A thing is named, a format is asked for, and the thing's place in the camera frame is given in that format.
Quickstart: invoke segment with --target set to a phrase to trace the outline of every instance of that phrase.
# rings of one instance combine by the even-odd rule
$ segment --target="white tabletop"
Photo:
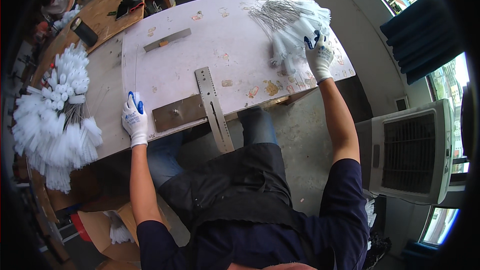
[[[140,92],[149,116],[149,141],[206,122],[155,131],[152,110],[199,94],[194,71],[209,67],[224,115],[289,94],[315,88],[305,59],[297,73],[272,66],[270,33],[249,16],[256,0],[195,0],[149,16],[125,30],[122,47],[123,93]],[[191,35],[145,52],[155,40],[190,28]],[[330,70],[338,81],[355,75],[339,40],[331,31],[335,59]]]

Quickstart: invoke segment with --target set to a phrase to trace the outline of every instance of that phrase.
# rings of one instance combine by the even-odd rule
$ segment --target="black thermos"
[[[99,36],[90,28],[80,17],[77,17],[70,25],[70,29],[74,31],[80,39],[87,44],[88,47],[95,45]]]

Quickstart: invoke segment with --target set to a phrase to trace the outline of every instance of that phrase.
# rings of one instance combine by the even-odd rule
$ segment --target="white work glove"
[[[328,41],[328,37],[320,35],[317,44],[313,49],[305,48],[305,55],[307,56],[310,70],[317,80],[320,82],[333,78],[330,70],[330,64],[333,60],[332,42]]]
[[[128,100],[123,105],[123,113],[121,116],[123,128],[128,132],[131,138],[130,148],[140,144],[147,144],[148,119],[147,113],[144,112],[144,103],[138,102],[138,106],[134,100],[134,94],[128,93]]]

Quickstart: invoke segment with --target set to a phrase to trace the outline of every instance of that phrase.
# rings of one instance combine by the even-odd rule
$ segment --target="smartphone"
[[[128,14],[128,6],[126,4],[119,4],[117,8],[117,15],[115,21]]]

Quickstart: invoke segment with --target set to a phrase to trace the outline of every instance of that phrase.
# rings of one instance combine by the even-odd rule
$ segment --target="navy t-shirt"
[[[332,248],[338,269],[361,269],[369,228],[360,164],[341,159],[330,169],[319,217],[301,215],[315,255]],[[149,220],[137,226],[143,270],[184,270],[184,247],[165,225]],[[262,269],[281,263],[308,264],[297,233],[277,224],[216,220],[197,229],[195,269],[225,270],[231,263]]]

